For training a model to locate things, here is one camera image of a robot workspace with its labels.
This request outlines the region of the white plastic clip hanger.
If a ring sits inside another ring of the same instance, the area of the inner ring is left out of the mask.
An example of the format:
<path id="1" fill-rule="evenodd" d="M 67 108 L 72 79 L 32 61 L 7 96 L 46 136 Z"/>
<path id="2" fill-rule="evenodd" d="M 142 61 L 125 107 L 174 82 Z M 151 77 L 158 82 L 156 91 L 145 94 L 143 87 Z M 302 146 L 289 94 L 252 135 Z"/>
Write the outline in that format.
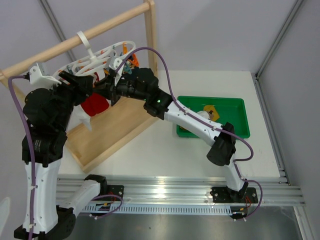
<path id="1" fill-rule="evenodd" d="M 54 74 L 53 77 L 58 79 L 59 73 L 62 71 L 69 72 L 71 70 L 71 74 L 75 76 L 87 76 L 97 73 L 98 71 L 102 71 L 107 68 L 107 62 L 112 57 L 120 58 L 123 60 L 127 57 L 133 50 L 135 50 L 136 44 L 133 41 L 120 41 L 114 43 L 113 45 L 107 46 L 97 52 L 92 51 L 92 46 L 89 43 L 87 37 L 82 31 L 77 32 L 78 37 L 80 38 L 82 44 L 85 46 L 87 50 L 87 56 L 77 59 L 67 65 L 59 68 Z M 131 45 L 131 49 L 125 52 L 122 51 L 122 55 L 116 51 L 117 47 L 127 47 L 127 45 Z"/>

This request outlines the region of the white sock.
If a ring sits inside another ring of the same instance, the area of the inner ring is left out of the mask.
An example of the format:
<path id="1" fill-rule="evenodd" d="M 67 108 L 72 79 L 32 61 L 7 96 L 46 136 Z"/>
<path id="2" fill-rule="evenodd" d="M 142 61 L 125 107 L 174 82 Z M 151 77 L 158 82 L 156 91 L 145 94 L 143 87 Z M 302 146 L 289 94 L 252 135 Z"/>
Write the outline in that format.
<path id="1" fill-rule="evenodd" d="M 210 117 L 210 114 L 207 112 L 207 111 L 198 111 L 197 114 L 203 118 L 205 118 L 206 120 L 210 120 L 211 117 Z"/>
<path id="2" fill-rule="evenodd" d="M 91 132 L 91 117 L 84 111 L 81 105 L 77 105 L 73 109 L 73 115 Z"/>

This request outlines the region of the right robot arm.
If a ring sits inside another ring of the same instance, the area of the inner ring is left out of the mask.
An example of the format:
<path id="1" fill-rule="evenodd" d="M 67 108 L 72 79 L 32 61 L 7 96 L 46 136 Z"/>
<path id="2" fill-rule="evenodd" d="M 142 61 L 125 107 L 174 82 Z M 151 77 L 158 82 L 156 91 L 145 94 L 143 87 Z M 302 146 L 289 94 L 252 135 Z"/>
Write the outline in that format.
<path id="1" fill-rule="evenodd" d="M 226 187 L 212 189 L 215 198 L 239 202 L 246 197 L 247 191 L 232 164 L 236 153 L 236 136 L 232 124 L 214 122 L 184 106 L 159 88 L 159 80 L 149 68 L 136 68 L 131 74 L 110 69 L 102 82 L 106 87 L 106 97 L 112 105 L 121 97 L 142 100 L 143 108 L 149 115 L 183 127 L 210 146 L 206 157 L 214 165 L 223 168 L 226 180 Z"/>

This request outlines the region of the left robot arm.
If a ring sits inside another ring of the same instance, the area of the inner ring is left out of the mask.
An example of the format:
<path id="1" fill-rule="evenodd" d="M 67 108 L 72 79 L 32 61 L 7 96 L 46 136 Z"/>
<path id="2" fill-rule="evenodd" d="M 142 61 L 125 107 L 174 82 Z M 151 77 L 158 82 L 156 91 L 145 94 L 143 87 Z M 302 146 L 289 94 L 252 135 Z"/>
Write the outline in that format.
<path id="1" fill-rule="evenodd" d="M 93 77 L 76 76 L 66 71 L 57 85 L 37 88 L 17 110 L 25 129 L 22 161 L 27 173 L 27 208 L 25 220 L 14 231 L 20 240 L 63 240 L 67 238 L 82 209 L 94 198 L 108 196 L 107 179 L 88 175 L 80 189 L 64 203 L 56 203 L 57 180 L 67 127 L 75 106 L 93 94 Z"/>

